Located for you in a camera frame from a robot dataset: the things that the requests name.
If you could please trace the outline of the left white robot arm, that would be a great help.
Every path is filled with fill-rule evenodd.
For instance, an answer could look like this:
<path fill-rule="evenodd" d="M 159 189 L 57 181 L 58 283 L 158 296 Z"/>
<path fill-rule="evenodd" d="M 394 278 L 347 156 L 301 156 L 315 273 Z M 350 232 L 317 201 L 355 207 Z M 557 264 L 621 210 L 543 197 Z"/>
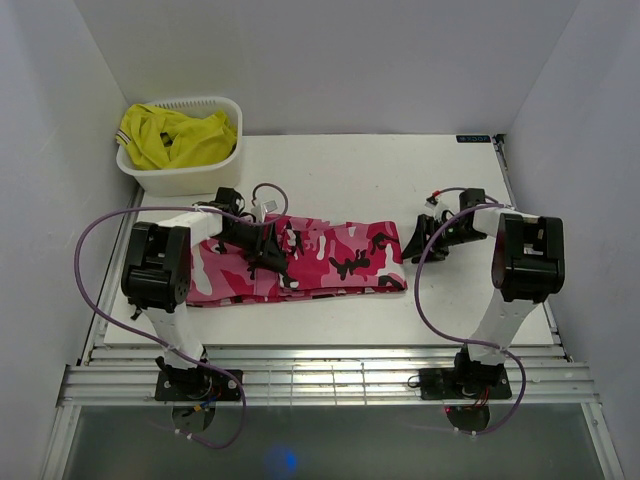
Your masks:
<path fill-rule="evenodd" d="M 229 187 L 218 189 L 209 202 L 160 222 L 137 222 L 125 255 L 121 290 L 137 315 L 151 322 L 163 353 L 155 397 L 159 401 L 238 401 L 242 372 L 228 374 L 207 368 L 207 352 L 192 331 L 187 309 L 191 286 L 191 253 L 200 243 L 215 239 L 237 247 L 251 269 L 283 274 L 287 261 L 268 221 L 275 201 L 251 201 Z"/>

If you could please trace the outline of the pink camouflage trousers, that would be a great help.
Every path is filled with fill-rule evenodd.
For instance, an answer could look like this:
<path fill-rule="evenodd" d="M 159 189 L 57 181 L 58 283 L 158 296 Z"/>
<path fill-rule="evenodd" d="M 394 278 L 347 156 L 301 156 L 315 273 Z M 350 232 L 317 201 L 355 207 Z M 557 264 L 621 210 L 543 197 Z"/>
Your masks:
<path fill-rule="evenodd" d="M 210 239 L 192 249 L 187 304 L 223 307 L 407 289 L 396 224 L 284 217 L 276 239 L 286 254 L 285 275 L 250 269 L 242 251 Z"/>

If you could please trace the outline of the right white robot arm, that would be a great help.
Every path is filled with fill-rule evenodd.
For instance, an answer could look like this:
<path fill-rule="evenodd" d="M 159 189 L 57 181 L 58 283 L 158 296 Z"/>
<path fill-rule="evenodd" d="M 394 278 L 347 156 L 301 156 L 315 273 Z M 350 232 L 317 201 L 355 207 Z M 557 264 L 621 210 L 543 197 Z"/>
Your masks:
<path fill-rule="evenodd" d="M 508 399 L 511 389 L 506 349 L 525 318 L 565 281 L 564 227 L 556 217 L 521 213 L 486 195 L 481 188 L 459 188 L 453 213 L 434 192 L 428 213 L 418 216 L 402 257 L 414 264 L 443 261 L 451 247 L 494 239 L 490 303 L 479 326 L 450 368 L 426 368 L 416 387 L 424 400 Z"/>

